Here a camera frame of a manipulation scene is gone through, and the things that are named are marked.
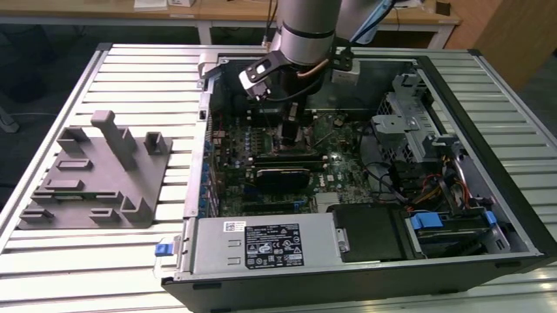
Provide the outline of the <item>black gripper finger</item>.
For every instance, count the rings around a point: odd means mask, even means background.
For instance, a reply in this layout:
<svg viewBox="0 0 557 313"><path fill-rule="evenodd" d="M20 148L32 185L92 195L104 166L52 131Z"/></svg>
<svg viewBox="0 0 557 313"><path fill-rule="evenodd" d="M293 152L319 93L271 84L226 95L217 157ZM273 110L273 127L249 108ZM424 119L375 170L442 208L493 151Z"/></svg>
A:
<svg viewBox="0 0 557 313"><path fill-rule="evenodd" d="M303 116L303 101L293 101L287 103L285 108L286 111L281 124L281 146L289 149L299 141L298 133L301 131L301 118Z"/></svg>

